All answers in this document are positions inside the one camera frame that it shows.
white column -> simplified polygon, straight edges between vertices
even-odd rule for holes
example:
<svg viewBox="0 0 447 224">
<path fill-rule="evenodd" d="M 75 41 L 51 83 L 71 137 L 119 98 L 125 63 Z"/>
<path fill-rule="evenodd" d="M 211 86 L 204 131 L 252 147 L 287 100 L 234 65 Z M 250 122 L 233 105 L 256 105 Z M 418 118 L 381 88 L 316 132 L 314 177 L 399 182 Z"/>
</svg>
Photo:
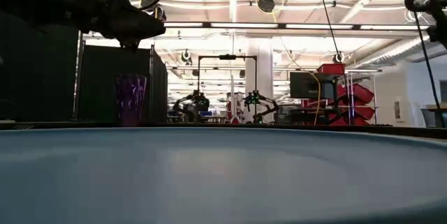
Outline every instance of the white column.
<svg viewBox="0 0 447 224">
<path fill-rule="evenodd" d="M 273 49 L 270 38 L 250 38 L 248 40 L 247 56 L 258 57 L 258 90 L 259 93 L 273 99 Z M 255 61 L 246 59 L 245 61 L 245 95 L 255 89 Z M 258 105 L 258 113 L 264 112 L 265 107 Z M 250 107 L 250 112 L 245 109 L 245 121 L 253 121 L 254 106 Z M 266 122 L 274 120 L 273 114 L 264 117 Z"/>
</svg>

black partition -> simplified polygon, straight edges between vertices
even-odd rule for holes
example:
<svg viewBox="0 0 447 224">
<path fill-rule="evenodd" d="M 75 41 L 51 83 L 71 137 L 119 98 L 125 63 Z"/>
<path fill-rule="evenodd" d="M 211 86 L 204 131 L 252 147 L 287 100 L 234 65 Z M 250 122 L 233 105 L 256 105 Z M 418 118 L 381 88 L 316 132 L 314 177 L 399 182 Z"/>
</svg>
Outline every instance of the black partition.
<svg viewBox="0 0 447 224">
<path fill-rule="evenodd" d="M 91 45 L 86 45 L 82 54 L 78 119 L 116 120 L 115 79 L 121 74 L 147 78 L 142 122 L 165 122 L 168 74 L 160 56 L 153 49 L 133 53 L 117 47 Z"/>
<path fill-rule="evenodd" d="M 0 118 L 70 120 L 78 30 L 36 28 L 0 12 L 0 32 Z"/>
</svg>

purple plastic cup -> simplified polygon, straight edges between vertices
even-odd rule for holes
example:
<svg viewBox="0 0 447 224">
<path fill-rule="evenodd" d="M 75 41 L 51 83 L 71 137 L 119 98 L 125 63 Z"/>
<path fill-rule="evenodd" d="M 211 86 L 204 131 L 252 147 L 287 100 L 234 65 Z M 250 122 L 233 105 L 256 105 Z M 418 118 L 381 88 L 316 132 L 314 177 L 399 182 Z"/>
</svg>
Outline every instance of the purple plastic cup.
<svg viewBox="0 0 447 224">
<path fill-rule="evenodd" d="M 115 80 L 117 118 L 122 127 L 136 127 L 141 122 L 147 78 L 143 75 L 123 74 Z"/>
</svg>

ceiling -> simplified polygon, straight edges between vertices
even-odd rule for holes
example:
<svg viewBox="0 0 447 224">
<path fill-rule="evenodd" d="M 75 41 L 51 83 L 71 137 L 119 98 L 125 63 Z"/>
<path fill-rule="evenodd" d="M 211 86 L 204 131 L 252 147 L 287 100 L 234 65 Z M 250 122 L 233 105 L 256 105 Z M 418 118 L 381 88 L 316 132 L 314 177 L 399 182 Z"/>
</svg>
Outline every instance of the ceiling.
<svg viewBox="0 0 447 224">
<path fill-rule="evenodd" d="M 138 6 L 140 0 L 131 0 Z M 162 0 L 161 7 L 166 22 L 254 22 L 254 23 L 307 23 L 327 24 L 415 24 L 412 13 L 403 6 L 403 0 L 275 0 L 274 15 L 259 11 L 256 0 Z M 419 14 L 422 25 L 433 24 L 429 15 Z M 335 31 L 335 42 L 346 56 L 346 63 L 361 61 L 373 53 L 401 40 L 414 39 L 417 31 Z M 156 38 L 144 40 L 140 47 L 155 44 L 167 66 L 185 67 L 181 54 L 187 49 L 191 53 L 192 66 L 199 55 L 245 54 L 247 41 L 255 37 L 270 37 L 275 52 L 276 67 L 294 67 L 291 57 L 303 67 L 318 67 L 330 63 L 335 46 L 328 30 L 281 30 L 281 29 L 212 29 L 212 28 L 171 28 Z M 118 46 L 115 40 L 106 40 L 98 35 L 86 35 L 87 44 Z M 243 60 L 219 61 L 205 59 L 204 66 L 244 67 Z M 229 79 L 233 74 L 239 78 L 239 71 L 210 70 L 203 73 L 206 89 L 217 98 L 224 98 L 229 91 Z M 170 97 L 176 99 L 191 93 L 195 77 L 191 70 L 170 71 Z M 275 71 L 275 96 L 287 94 L 287 74 Z M 236 87 L 243 91 L 243 80 Z"/>
</svg>

computer monitor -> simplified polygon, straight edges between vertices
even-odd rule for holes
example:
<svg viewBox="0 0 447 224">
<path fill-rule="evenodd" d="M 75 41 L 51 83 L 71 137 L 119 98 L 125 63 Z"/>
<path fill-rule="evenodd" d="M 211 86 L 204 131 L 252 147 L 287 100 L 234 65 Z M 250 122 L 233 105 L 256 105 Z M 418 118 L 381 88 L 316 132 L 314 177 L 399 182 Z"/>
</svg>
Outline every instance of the computer monitor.
<svg viewBox="0 0 447 224">
<path fill-rule="evenodd" d="M 334 75 L 315 73 L 321 84 L 320 99 L 334 99 L 337 94 L 337 83 Z M 291 98 L 318 99 L 318 82 L 309 73 L 292 72 L 290 78 Z"/>
</svg>

